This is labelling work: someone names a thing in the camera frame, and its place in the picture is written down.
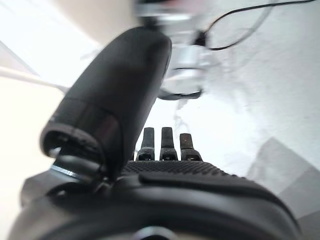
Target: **textured black surface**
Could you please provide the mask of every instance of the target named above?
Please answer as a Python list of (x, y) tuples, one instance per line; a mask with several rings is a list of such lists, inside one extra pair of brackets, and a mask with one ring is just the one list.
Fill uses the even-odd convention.
[(216, 166), (198, 161), (132, 161), (123, 169), (123, 174), (139, 174), (143, 172), (166, 172), (191, 175), (228, 175)]

